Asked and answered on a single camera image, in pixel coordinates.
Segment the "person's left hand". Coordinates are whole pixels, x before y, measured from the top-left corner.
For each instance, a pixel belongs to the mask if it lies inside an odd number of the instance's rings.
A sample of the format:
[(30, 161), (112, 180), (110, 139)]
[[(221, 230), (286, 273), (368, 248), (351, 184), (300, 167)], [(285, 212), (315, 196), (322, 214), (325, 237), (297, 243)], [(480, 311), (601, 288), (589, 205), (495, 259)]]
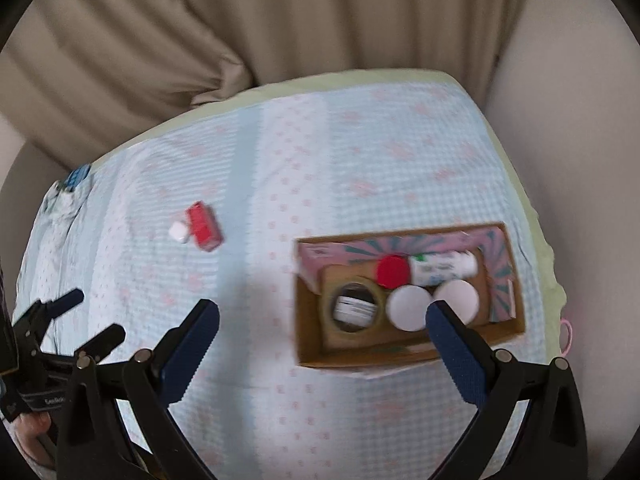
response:
[(51, 417), (47, 412), (21, 414), (11, 424), (18, 446), (23, 454), (39, 466), (54, 469), (51, 455), (40, 442), (51, 427)]

